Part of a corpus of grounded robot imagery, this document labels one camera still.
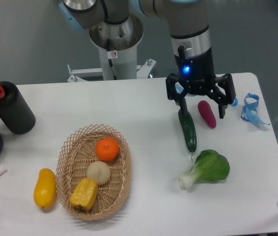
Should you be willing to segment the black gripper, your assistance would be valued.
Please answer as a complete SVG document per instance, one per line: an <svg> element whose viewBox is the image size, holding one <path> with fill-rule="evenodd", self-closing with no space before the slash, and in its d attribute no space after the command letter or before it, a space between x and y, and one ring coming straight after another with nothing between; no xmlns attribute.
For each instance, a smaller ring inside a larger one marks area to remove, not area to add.
<svg viewBox="0 0 278 236"><path fill-rule="evenodd" d="M193 57L187 56L183 45L178 48L175 56L178 75L170 73L166 78L167 98L179 104L182 115L188 108L185 100L187 94L207 95L218 104L219 117L223 119L228 105L236 97L234 82L231 74L216 77L213 66L212 49ZM176 84L179 83L185 91L178 93Z"/></svg>

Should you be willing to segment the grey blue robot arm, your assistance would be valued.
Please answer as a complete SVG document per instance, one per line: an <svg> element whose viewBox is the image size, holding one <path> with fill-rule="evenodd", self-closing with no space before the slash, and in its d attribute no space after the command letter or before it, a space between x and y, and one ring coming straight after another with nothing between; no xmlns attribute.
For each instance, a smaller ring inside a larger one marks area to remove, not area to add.
<svg viewBox="0 0 278 236"><path fill-rule="evenodd" d="M166 21L177 74L166 78L167 97L185 114L185 96L206 95L225 115L236 93L230 74L214 72L206 2L203 0L62 0L59 8L76 31L88 30L98 48L103 78L137 78L137 45L143 37L140 19L129 10Z"/></svg>

